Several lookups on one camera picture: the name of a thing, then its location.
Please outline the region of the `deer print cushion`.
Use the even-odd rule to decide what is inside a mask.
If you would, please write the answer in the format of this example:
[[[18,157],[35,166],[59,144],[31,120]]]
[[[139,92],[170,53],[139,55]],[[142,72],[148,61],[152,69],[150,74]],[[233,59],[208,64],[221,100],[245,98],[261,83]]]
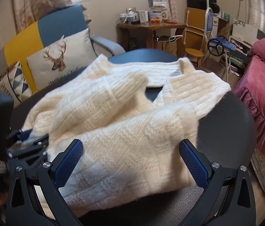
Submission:
[[[89,30],[85,29],[60,40],[29,56],[27,64],[37,90],[91,64],[97,55]]]

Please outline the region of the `blue exercise wheel device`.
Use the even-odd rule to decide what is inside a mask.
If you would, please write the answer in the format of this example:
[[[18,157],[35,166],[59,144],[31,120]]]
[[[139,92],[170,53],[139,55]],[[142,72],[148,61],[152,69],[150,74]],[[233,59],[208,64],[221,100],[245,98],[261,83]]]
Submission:
[[[207,43],[207,48],[209,53],[216,57],[236,50],[236,46],[229,42],[224,36],[210,38]]]

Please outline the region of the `cream knitted sweater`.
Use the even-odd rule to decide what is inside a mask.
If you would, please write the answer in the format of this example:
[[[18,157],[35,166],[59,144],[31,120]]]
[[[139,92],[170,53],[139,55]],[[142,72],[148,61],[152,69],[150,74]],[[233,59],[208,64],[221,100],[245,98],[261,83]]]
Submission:
[[[113,64],[101,55],[40,99],[22,129],[30,140],[49,136],[50,160],[82,141],[82,158],[60,190],[79,217],[192,186],[179,143],[196,143],[199,120],[230,90],[187,58]]]

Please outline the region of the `beige patterned left curtain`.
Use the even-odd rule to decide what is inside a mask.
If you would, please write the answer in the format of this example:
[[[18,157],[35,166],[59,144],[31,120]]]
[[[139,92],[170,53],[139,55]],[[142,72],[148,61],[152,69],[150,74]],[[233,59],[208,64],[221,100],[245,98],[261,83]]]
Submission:
[[[16,32],[20,33],[46,15],[71,5],[71,0],[13,0]]]

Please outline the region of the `wooden side table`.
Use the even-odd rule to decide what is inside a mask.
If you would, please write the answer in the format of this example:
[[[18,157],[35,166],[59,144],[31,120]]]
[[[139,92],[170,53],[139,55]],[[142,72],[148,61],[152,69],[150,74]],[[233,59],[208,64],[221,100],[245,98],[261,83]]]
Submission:
[[[146,48],[154,48],[154,41],[156,37],[156,31],[165,30],[165,29],[176,29],[175,35],[182,35],[183,31],[186,28],[186,24],[182,24],[179,22],[169,23],[169,22],[158,22],[152,23],[147,22],[144,24],[127,24],[127,23],[119,23],[117,24],[117,29],[121,33],[121,45],[126,51],[132,50],[129,45],[129,40],[132,38],[130,36],[130,30],[139,30],[145,33],[146,35]]]

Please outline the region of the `geometric triangle print cushion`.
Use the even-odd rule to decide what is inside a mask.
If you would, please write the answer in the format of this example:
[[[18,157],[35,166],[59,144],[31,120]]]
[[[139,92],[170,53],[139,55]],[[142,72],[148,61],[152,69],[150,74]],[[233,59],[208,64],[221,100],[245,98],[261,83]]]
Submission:
[[[0,91],[14,100],[14,107],[33,95],[19,61],[11,64],[0,76]]]

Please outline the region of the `wooden folding chair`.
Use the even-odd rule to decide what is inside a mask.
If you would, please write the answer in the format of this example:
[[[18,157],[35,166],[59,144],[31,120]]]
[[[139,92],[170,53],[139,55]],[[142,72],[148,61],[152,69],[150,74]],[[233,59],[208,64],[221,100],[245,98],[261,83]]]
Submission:
[[[205,11],[195,8],[186,8],[186,28],[183,43],[186,55],[196,59],[197,68],[206,54],[206,46],[213,31],[213,12],[210,7]]]

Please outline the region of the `oranges on table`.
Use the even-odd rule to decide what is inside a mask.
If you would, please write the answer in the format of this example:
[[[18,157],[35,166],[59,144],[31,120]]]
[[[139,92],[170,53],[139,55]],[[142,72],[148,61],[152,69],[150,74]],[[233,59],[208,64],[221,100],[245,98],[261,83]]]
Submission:
[[[151,23],[158,24],[160,22],[160,19],[151,19]]]

